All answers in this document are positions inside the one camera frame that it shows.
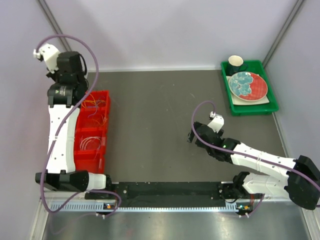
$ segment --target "metal pole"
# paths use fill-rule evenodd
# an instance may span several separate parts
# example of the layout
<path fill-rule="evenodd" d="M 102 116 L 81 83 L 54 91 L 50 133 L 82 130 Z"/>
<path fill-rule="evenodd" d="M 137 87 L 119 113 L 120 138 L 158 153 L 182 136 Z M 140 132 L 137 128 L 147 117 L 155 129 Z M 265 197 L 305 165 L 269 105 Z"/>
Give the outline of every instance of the metal pole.
<path fill-rule="evenodd" d="M 272 58 L 272 56 L 274 55 L 275 51 L 277 50 L 279 44 L 281 43 L 282 39 L 284 38 L 285 34 L 287 33 L 289 27 L 291 26 L 291 24 L 293 23 L 294 19 L 297 17 L 298 13 L 300 12 L 300 10 L 303 7 L 303 4 L 305 3 L 305 0 L 297 0 L 293 9 L 291 10 L 288 18 L 286 19 L 284 25 L 282 26 L 280 32 L 278 33 L 278 35 L 276 36 L 269 52 L 267 53 L 266 57 L 264 58 L 262 65 L 265 68 L 270 59 Z"/>
<path fill-rule="evenodd" d="M 44 16 L 46 17 L 46 19 L 48 20 L 50 26 L 52 27 L 53 31 L 55 34 L 63 34 L 60 26 L 58 25 L 54 15 L 52 14 L 46 0 L 36 0 L 44 14 Z M 67 40 L 64 37 L 59 37 L 59 41 L 61 43 L 61 45 L 63 46 L 65 51 L 72 51 L 69 43 L 67 42 Z"/>

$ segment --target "mug handle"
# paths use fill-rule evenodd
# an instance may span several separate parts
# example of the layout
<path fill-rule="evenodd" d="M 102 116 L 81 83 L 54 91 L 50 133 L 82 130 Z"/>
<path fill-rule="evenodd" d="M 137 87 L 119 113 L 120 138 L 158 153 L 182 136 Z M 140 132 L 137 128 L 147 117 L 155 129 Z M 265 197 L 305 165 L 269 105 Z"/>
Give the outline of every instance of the mug handle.
<path fill-rule="evenodd" d="M 245 69 L 242 69 L 242 70 L 239 69 L 239 72 L 244 72 L 244 71 L 247 70 L 247 68 L 249 67 L 248 64 L 246 64 L 246 63 L 242 64 L 242 66 L 245 66 Z"/>

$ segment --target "white wall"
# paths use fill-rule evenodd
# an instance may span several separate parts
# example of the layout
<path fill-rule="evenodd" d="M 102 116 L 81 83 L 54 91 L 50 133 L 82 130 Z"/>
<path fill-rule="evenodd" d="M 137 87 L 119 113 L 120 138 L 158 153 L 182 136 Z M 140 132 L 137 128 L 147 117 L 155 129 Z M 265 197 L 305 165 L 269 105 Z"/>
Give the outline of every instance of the white wall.
<path fill-rule="evenodd" d="M 294 20 L 267 73 L 279 103 L 280 122 L 292 157 L 320 167 L 320 1 L 308 0 Z"/>
<path fill-rule="evenodd" d="M 46 1 L 65 34 L 92 46 L 102 70 L 211 69 L 233 54 L 263 60 L 296 2 Z"/>
<path fill-rule="evenodd" d="M 33 49 L 53 31 L 34 0 L 1 1 L 0 6 L 0 239 L 22 240 L 30 233 L 40 196 L 35 173 L 48 150 L 52 84 Z"/>

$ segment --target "gray tabletop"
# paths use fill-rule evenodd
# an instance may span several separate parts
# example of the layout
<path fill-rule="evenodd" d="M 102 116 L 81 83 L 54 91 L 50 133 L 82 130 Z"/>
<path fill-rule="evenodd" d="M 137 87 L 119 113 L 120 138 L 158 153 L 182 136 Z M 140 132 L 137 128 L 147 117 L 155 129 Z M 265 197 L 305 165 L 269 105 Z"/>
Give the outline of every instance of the gray tabletop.
<path fill-rule="evenodd" d="M 105 171 L 115 182 L 231 181 L 250 171 L 187 142 L 192 113 L 205 100 L 224 117 L 225 138 L 284 156 L 272 115 L 231 115 L 220 71 L 103 72 L 95 90 L 111 96 Z M 203 106 L 196 120 L 209 123 L 210 111 Z"/>

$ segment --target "green plastic bin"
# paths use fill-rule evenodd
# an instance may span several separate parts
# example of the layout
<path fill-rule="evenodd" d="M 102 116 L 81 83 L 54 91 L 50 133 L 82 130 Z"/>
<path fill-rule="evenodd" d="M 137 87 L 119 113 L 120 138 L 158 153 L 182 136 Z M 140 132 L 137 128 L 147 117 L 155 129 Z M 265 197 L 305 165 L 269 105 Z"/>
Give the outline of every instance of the green plastic bin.
<path fill-rule="evenodd" d="M 233 116 L 244 116 L 244 115 L 268 115 L 273 112 L 276 112 L 279 110 L 278 103 L 276 101 L 275 95 L 272 92 L 271 85 L 269 83 L 269 80 L 267 78 L 266 72 L 264 70 L 264 67 L 262 66 L 261 61 L 259 60 L 248 60 L 244 61 L 245 64 L 248 64 L 248 68 L 245 70 L 246 72 L 251 72 L 254 74 L 259 74 L 268 85 L 268 93 L 266 94 L 269 103 L 266 104 L 259 104 L 259 105 L 234 105 L 232 103 L 231 94 L 233 94 L 229 89 L 229 83 L 227 80 L 226 75 L 226 69 L 228 62 L 223 61 L 221 63 L 222 68 L 222 76 L 225 83 L 225 89 L 227 92 L 227 96 L 230 103 L 230 109 Z"/>

